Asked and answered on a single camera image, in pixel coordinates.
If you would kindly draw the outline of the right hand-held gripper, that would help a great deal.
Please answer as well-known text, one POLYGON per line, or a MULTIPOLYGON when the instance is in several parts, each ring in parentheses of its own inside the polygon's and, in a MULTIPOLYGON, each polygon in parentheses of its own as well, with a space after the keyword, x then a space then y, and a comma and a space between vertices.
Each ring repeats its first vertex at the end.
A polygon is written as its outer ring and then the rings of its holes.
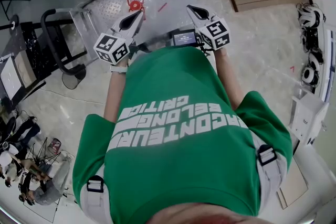
POLYGON ((219 50, 230 44, 230 30, 224 18, 218 16, 211 18, 209 10, 200 6, 187 5, 186 10, 203 41, 213 50, 219 50), (200 26, 200 20, 207 21, 200 26))

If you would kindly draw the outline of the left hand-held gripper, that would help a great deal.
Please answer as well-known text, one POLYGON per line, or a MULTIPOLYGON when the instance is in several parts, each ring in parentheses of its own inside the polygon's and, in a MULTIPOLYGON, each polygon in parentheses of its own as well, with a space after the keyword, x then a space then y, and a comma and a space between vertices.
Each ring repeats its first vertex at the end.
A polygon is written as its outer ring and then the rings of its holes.
POLYGON ((144 21, 144 12, 138 10, 115 21, 113 29, 101 33, 93 49, 99 59, 117 65, 130 53, 133 37, 139 32, 144 21))

